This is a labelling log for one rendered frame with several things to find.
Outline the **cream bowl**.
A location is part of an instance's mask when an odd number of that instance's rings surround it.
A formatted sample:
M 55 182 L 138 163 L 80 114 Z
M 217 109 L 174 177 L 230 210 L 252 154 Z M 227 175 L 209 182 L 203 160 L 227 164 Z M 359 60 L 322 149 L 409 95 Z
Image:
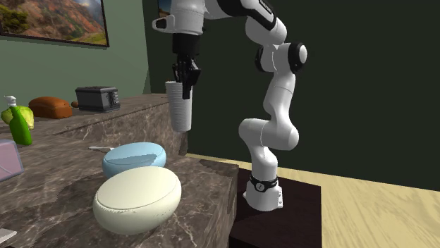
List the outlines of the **cream bowl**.
M 181 200 L 181 182 L 167 168 L 145 166 L 123 171 L 103 183 L 93 201 L 93 214 L 106 230 L 136 235 L 159 227 Z

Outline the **black toaster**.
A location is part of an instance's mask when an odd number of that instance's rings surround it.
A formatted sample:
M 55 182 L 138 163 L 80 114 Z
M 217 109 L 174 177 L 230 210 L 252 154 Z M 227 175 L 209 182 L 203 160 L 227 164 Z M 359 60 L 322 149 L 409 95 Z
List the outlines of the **black toaster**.
M 121 107 L 115 87 L 78 87 L 75 93 L 81 111 L 108 113 Z

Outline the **dark robot stand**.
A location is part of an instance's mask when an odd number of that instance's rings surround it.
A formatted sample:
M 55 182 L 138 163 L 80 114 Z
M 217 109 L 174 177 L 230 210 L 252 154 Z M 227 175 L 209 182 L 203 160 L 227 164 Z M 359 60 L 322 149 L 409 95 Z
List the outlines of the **dark robot stand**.
M 243 197 L 250 171 L 238 172 L 237 212 L 228 248 L 322 248 L 321 187 L 280 178 L 283 208 L 257 211 Z

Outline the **green spray bottle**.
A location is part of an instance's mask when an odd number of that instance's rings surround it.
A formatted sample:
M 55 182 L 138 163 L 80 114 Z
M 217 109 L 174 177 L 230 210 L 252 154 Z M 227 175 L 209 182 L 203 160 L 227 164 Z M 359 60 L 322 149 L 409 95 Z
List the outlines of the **green spray bottle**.
M 16 98 L 14 96 L 8 95 L 4 96 L 8 103 L 8 107 L 12 113 L 12 119 L 9 122 L 9 128 L 16 144 L 21 145 L 31 145 L 32 137 L 28 128 L 28 124 L 20 112 L 16 104 Z

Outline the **green lettuce head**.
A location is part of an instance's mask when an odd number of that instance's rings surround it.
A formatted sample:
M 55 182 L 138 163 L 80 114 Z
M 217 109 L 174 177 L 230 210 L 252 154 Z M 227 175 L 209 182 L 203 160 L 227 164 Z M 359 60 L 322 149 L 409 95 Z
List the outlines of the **green lettuce head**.
M 29 130 L 33 130 L 34 129 L 34 114 L 33 114 L 32 110 L 26 106 L 17 106 L 17 109 L 20 111 L 22 117 L 24 117 L 24 119 L 26 120 Z M 10 123 L 10 121 L 13 119 L 13 114 L 11 112 L 11 109 L 7 108 L 5 111 L 2 111 L 0 117 L 1 117 L 2 121 L 8 125 Z

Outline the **white ribbed cup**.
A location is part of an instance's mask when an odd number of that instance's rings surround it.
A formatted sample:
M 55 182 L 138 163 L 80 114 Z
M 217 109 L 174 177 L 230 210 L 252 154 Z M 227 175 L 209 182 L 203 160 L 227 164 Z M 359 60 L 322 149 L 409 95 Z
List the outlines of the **white ribbed cup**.
M 176 132 L 187 132 L 191 130 L 193 92 L 190 91 L 189 99 L 184 99 L 182 83 L 167 81 L 165 85 L 173 130 Z

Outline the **purple box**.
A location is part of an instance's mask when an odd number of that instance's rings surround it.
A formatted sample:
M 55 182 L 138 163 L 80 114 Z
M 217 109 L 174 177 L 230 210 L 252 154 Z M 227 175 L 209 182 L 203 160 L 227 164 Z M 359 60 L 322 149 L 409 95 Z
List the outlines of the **purple box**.
M 24 172 L 16 143 L 9 139 L 0 139 L 0 182 Z

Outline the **brown bread loaf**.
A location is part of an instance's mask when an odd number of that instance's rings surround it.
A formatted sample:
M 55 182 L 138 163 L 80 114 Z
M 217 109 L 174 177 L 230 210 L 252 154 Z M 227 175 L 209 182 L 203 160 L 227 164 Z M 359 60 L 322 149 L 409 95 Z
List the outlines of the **brown bread loaf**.
M 70 104 L 57 97 L 37 97 L 28 106 L 36 117 L 61 119 L 73 115 Z

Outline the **flat white thing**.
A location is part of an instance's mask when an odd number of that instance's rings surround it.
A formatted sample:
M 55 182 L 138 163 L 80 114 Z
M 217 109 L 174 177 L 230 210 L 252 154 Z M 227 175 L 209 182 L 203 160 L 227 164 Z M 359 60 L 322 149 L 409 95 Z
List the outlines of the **flat white thing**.
M 17 234 L 17 232 L 14 230 L 0 228 L 0 244 L 5 242 L 6 240 L 12 238 L 16 234 Z

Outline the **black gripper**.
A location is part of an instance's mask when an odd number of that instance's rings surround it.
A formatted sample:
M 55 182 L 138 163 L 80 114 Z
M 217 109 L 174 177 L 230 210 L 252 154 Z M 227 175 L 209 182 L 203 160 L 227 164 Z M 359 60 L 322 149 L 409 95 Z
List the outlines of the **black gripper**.
M 190 98 L 190 92 L 197 83 L 201 69 L 195 58 L 200 53 L 199 35 L 185 33 L 172 34 L 172 52 L 177 55 L 177 61 L 172 65 L 176 82 L 183 84 L 183 99 Z

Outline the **light blue bowl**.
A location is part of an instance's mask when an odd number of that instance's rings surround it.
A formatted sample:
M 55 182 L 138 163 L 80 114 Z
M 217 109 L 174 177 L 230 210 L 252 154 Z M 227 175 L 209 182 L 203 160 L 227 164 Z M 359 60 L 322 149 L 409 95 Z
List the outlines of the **light blue bowl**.
M 124 144 L 107 152 L 102 160 L 102 170 L 107 178 L 133 168 L 143 166 L 164 167 L 165 149 L 152 142 Z

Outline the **landscape wall picture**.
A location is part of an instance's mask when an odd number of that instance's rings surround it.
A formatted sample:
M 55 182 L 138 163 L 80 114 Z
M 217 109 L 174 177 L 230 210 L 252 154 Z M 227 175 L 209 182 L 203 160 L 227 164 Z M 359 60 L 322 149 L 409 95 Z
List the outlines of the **landscape wall picture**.
M 103 0 L 0 0 L 0 35 L 109 46 Z

